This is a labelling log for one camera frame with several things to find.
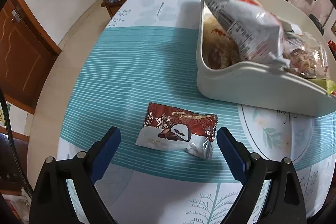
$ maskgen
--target tablecloth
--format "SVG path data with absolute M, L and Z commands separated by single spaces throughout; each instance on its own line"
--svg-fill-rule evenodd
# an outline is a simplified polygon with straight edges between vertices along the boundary
M 226 126 L 249 151 L 266 159 L 293 160 L 307 216 L 312 216 L 325 200 L 335 167 L 335 113 L 314 118 L 201 95 L 196 86 L 200 8 L 200 0 L 125 2 L 73 88 L 58 160 L 87 151 L 116 126 L 121 144 L 95 187 L 119 224 L 218 224 L 242 186 L 216 143 L 210 161 L 183 151 L 135 145 L 149 102 L 214 113 L 218 128 Z M 268 184 L 264 183 L 249 223 L 258 219 Z M 79 219 L 87 222 L 72 181 L 68 186 Z

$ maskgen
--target wooden door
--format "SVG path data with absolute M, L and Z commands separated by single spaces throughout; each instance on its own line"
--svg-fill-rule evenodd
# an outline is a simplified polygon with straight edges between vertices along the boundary
M 57 54 L 15 13 L 11 0 L 0 11 L 0 87 L 9 102 L 34 112 Z

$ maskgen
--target plastic bag on box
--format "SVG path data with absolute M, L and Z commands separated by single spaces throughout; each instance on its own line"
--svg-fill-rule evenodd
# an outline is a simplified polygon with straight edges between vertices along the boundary
M 312 35 L 285 32 L 283 56 L 289 59 L 289 72 L 312 79 L 330 79 L 327 53 Z
M 236 42 L 242 61 L 289 67 L 283 58 L 283 28 L 277 18 L 252 0 L 204 0 Z

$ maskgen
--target white plastic tray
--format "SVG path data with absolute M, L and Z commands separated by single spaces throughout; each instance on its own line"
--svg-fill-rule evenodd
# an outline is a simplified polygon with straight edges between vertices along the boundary
M 332 80 L 336 81 L 336 62 L 323 36 L 301 10 L 285 0 L 259 0 L 264 8 L 296 23 L 326 48 Z M 336 111 L 336 99 L 325 89 L 297 75 L 254 62 L 240 62 L 222 70 L 207 67 L 202 58 L 204 9 L 197 44 L 197 87 L 206 97 L 221 101 L 321 117 Z

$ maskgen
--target blue gripper pad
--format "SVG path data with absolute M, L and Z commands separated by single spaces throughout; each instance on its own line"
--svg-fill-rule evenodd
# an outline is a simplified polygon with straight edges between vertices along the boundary
M 97 180 L 101 180 L 103 178 L 103 175 L 105 174 L 105 171 L 109 166 L 120 141 L 120 130 L 116 127 L 111 127 L 102 140 L 95 142 L 89 149 L 88 154 L 90 154 L 90 150 L 93 150 L 93 154 L 96 154 L 95 157 L 93 155 L 93 161 L 90 163 L 90 181 L 92 184 L 95 184 Z
M 217 144 L 233 177 L 244 185 L 247 180 L 246 171 L 250 166 L 250 153 L 247 148 L 242 143 L 237 142 L 226 127 L 217 131 Z

